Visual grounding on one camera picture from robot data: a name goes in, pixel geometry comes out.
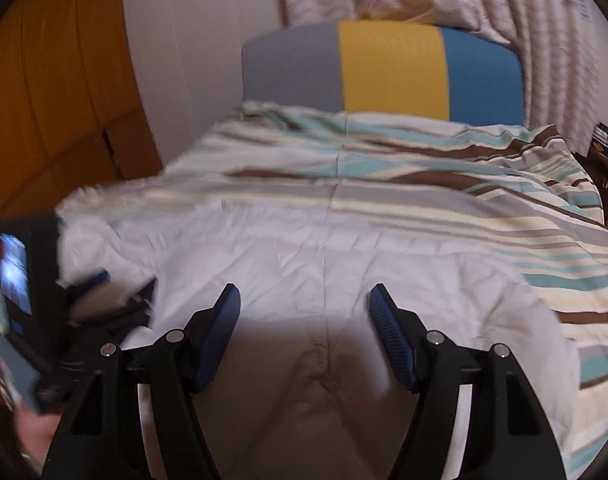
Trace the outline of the person's left hand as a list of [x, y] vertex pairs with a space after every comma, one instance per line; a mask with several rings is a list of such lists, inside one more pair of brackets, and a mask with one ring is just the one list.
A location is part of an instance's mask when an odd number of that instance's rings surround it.
[[21, 401], [13, 411], [14, 430], [21, 448], [42, 466], [61, 420], [60, 413], [38, 415]]

